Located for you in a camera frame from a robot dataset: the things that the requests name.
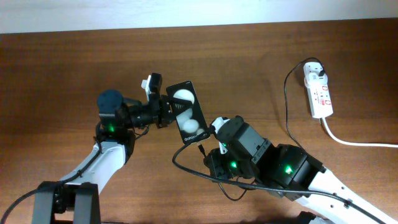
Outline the black smartphone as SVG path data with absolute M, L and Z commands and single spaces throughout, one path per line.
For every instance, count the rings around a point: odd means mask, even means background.
M 168 86 L 166 92 L 169 99 L 175 97 L 183 100 L 190 100 L 193 103 L 192 108 L 175 117 L 184 144 L 207 131 L 208 126 L 191 81 Z

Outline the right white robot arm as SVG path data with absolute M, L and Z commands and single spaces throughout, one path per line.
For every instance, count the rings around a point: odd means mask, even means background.
M 389 215 L 343 184 L 304 149 L 274 146 L 242 117 L 216 118 L 211 126 L 219 148 L 204 160 L 211 176 L 254 179 L 276 197 L 287 197 L 332 223 L 395 223 Z

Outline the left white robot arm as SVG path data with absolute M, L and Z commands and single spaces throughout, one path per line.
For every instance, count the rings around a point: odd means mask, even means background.
M 100 122 L 93 150 L 71 173 L 57 182 L 42 182 L 35 195 L 33 223 L 58 223 L 56 214 L 73 212 L 72 223 L 100 223 L 100 193 L 134 151 L 137 128 L 164 128 L 196 103 L 193 90 L 166 95 L 152 91 L 148 104 L 106 90 L 98 99 Z

